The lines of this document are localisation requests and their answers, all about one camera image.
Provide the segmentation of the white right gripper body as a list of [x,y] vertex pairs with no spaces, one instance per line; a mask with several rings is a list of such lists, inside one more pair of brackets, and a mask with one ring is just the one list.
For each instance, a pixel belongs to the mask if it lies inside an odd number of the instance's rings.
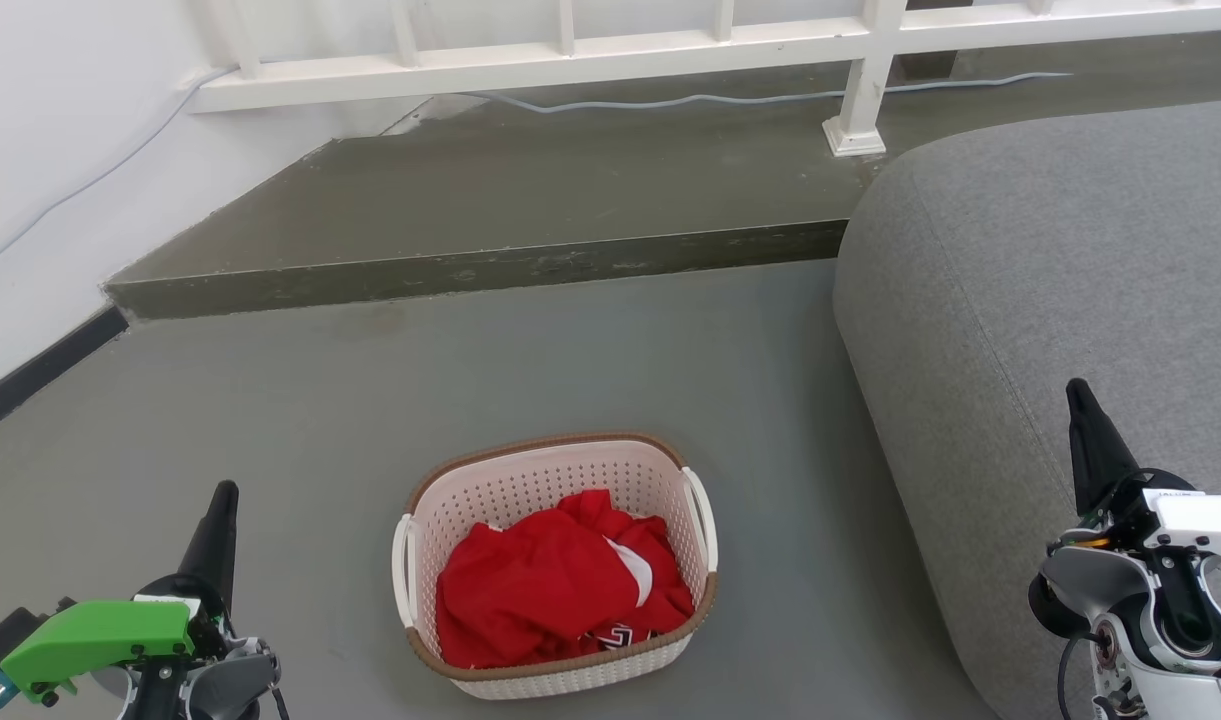
[[1129,471],[1081,524],[1066,530],[1055,547],[1090,550],[1158,550],[1162,545],[1221,550],[1221,495],[1209,495],[1186,480],[1154,467]]

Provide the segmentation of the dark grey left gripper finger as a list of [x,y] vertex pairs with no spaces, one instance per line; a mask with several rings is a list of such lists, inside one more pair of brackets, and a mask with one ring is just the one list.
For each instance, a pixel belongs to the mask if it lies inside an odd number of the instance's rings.
[[179,577],[188,578],[209,611],[230,611],[234,589],[236,541],[238,541],[239,488],[234,480],[216,487],[208,513],[197,525],[179,563]]

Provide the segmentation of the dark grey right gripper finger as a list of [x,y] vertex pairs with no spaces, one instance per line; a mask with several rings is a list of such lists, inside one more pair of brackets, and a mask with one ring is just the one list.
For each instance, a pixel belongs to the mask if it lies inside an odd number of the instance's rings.
[[1066,397],[1074,510],[1123,516],[1139,495],[1140,465],[1085,380],[1071,380]]

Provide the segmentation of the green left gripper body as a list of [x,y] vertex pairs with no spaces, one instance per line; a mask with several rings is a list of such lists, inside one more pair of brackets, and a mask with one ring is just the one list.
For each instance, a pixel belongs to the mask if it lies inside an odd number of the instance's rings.
[[129,600],[81,600],[29,621],[0,670],[33,703],[103,668],[136,668],[159,657],[217,657],[230,628],[231,585],[167,575]]

